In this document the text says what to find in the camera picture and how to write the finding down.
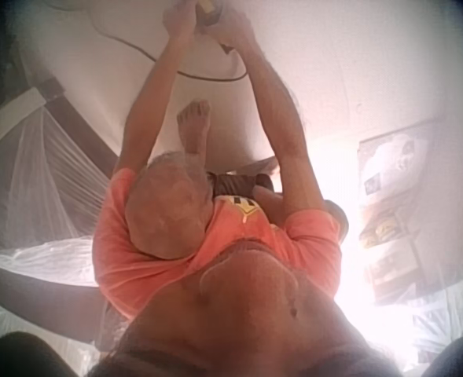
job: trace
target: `raised arm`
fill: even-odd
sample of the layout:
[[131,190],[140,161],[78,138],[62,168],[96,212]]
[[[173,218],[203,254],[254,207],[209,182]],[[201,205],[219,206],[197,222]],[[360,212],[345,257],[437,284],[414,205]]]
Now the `raised arm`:
[[228,8],[207,33],[235,48],[247,67],[261,123],[280,164],[285,216],[306,209],[324,210],[299,113],[255,40],[250,21],[243,13]]
[[140,171],[148,162],[167,112],[182,58],[193,41],[197,0],[181,0],[164,15],[170,35],[167,46],[145,80],[127,117],[123,147],[115,171]]

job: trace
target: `elderly man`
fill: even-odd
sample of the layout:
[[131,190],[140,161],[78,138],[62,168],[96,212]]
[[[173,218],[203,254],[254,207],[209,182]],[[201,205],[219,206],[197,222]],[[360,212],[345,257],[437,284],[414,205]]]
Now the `elderly man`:
[[[206,32],[248,69],[283,195],[255,178],[209,179],[207,101],[178,116],[185,152],[145,167],[193,40],[196,3],[165,16],[170,40],[128,116],[98,222],[97,281],[132,323],[92,375],[394,375],[333,302],[340,224],[326,209],[296,106],[244,14],[225,9]],[[227,189],[232,196],[218,195]]]

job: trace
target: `hand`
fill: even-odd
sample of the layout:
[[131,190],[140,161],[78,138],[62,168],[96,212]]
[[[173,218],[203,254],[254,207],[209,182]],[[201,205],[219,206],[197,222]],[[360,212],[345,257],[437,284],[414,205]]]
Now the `hand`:
[[197,25],[198,0],[180,0],[163,15],[163,24],[170,38],[183,43],[192,42]]
[[254,29],[245,13],[226,6],[222,11],[219,22],[204,31],[224,46],[233,47],[240,51],[255,43]]

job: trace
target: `dark shorts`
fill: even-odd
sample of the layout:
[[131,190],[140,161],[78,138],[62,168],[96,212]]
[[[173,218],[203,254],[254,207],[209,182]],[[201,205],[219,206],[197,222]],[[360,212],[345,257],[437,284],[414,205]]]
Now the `dark shorts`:
[[214,188],[214,197],[230,195],[254,199],[252,190],[255,186],[262,186],[274,192],[273,182],[266,174],[258,174],[250,177],[248,175],[208,173],[208,179]]

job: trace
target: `skin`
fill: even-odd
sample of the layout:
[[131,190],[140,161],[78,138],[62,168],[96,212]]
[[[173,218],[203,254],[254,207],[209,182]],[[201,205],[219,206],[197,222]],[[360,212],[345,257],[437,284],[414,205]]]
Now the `skin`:
[[131,324],[115,359],[139,375],[152,363],[145,353],[156,350],[197,366],[198,375],[280,376],[297,375],[338,350],[365,348],[332,299],[263,245],[246,242],[161,290]]
[[[127,167],[140,172],[150,157],[178,65],[192,40],[195,4],[192,0],[183,2],[165,19],[171,39],[128,117],[117,170]],[[244,60],[263,128],[280,164],[284,195],[255,189],[256,199],[278,223],[300,210],[324,210],[296,106],[255,41],[247,17],[227,8],[219,23],[206,32],[232,46]],[[202,170],[209,113],[208,104],[197,103],[178,117],[186,153],[196,157]],[[149,252],[142,229],[156,227],[153,218],[166,219],[165,211],[171,211],[156,207],[156,200],[149,202],[149,196],[165,195],[171,200],[165,203],[180,203],[181,195],[194,196],[193,201],[201,204],[183,211],[186,224],[195,221],[204,225],[209,221],[211,207],[201,197],[207,194],[195,191],[195,182],[187,178],[187,172],[170,163],[175,178],[163,176],[166,166],[159,165],[152,174],[144,174],[143,181],[135,185],[137,194],[130,195],[127,220],[130,230],[135,226],[139,229],[138,239],[132,237],[132,241],[141,251]],[[151,181],[154,173],[160,176],[156,184]],[[174,179],[183,183],[170,191]],[[149,196],[142,195],[147,189],[151,190]],[[155,215],[147,220],[136,218],[137,211],[145,212],[146,204]],[[206,209],[200,211],[203,214],[198,212],[199,206]],[[183,226],[165,226],[171,238],[185,243],[177,239]],[[168,237],[160,238],[162,243]],[[183,252],[176,255],[166,247],[156,257],[180,258],[197,250],[198,242],[198,237],[190,240],[189,247],[182,247]],[[333,300],[303,273],[279,262],[267,247],[242,240],[222,251],[220,258],[201,271],[159,291],[128,328],[113,363],[139,376],[152,371],[157,362],[164,371],[181,365],[185,372],[173,375],[274,377],[296,375],[343,349],[366,350],[366,345]]]

